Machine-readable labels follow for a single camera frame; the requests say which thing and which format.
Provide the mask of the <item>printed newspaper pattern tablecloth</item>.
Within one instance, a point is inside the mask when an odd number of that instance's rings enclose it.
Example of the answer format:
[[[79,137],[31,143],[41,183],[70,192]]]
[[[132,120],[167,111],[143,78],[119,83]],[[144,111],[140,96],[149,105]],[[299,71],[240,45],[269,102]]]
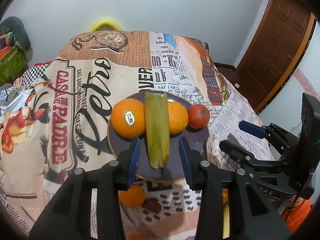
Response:
[[[192,148],[211,153],[206,142],[218,137],[273,159],[266,140],[239,129],[242,120],[261,120],[217,70],[206,43],[147,31],[84,33],[1,116],[1,202],[24,236],[76,168],[91,171],[115,158],[126,140],[111,131],[112,110],[148,91],[208,108],[204,129],[184,131]]]

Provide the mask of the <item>large plain orange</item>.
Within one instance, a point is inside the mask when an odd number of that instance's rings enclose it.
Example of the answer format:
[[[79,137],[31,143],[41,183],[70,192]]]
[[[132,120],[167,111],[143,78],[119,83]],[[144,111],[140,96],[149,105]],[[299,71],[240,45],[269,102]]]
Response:
[[[188,126],[188,112],[177,102],[168,102],[169,132],[171,135],[181,133]]]

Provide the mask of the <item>brown wooden door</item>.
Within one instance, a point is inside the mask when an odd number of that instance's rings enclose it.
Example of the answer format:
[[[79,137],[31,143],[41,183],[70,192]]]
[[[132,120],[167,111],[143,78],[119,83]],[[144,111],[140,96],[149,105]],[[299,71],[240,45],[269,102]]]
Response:
[[[239,92],[256,113],[283,87],[312,33],[315,16],[301,0],[269,0],[236,72]]]

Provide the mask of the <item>red tomato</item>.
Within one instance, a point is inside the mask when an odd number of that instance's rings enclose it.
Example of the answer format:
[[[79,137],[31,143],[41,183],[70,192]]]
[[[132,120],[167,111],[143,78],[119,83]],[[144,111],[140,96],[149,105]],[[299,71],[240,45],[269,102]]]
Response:
[[[207,126],[210,120],[210,112],[206,106],[195,104],[188,108],[188,125],[194,129],[201,129]]]

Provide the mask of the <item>yellow foam tube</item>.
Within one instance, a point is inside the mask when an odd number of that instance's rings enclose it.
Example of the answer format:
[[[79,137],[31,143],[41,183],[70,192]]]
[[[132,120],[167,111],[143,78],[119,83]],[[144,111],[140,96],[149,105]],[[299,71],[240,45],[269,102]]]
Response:
[[[110,28],[112,30],[123,30],[122,27],[113,20],[104,19],[96,22],[90,27],[89,31],[98,31],[102,28]]]

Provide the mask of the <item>dark red grape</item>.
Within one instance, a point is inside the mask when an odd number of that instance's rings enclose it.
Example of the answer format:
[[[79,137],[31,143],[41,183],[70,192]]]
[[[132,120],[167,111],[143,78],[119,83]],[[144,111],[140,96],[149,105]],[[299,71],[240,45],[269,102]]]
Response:
[[[142,207],[156,214],[159,214],[162,210],[162,206],[159,204],[158,199],[156,198],[146,198],[142,204]]]

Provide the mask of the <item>small tangerine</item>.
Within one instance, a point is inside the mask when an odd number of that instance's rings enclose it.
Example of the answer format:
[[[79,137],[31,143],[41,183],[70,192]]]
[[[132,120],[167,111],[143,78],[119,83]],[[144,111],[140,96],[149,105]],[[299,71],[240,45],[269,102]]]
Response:
[[[125,207],[141,206],[146,199],[143,188],[132,185],[127,191],[120,191],[119,199]]]

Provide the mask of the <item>green storage box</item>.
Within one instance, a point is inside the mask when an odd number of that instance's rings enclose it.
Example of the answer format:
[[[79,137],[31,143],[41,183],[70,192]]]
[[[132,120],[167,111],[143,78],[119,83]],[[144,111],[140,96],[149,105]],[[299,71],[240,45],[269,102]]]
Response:
[[[13,81],[22,74],[22,70],[27,66],[25,54],[17,46],[7,46],[1,49],[0,61],[0,82],[1,86]]]

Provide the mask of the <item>white sliding wardrobe door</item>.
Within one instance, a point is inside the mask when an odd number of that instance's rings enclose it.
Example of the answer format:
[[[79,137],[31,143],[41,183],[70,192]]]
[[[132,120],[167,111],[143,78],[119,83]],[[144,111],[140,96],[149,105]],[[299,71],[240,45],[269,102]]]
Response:
[[[274,123],[299,136],[302,129],[302,95],[319,99],[319,23],[297,69],[284,88],[259,114],[263,124]]]

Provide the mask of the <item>large orange with sticker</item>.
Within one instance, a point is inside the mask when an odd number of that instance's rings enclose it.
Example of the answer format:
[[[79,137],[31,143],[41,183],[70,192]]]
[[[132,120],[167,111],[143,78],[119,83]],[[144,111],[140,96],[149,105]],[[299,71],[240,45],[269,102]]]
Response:
[[[144,103],[132,98],[116,103],[112,110],[111,123],[121,137],[140,137],[145,133]]]

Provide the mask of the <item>grey plush toy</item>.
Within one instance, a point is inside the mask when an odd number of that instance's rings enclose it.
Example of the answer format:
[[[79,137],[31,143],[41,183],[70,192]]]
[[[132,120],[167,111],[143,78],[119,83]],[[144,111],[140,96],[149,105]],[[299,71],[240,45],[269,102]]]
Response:
[[[16,45],[23,51],[31,48],[23,22],[15,16],[10,16],[1,22],[1,38],[5,39],[6,45]]]

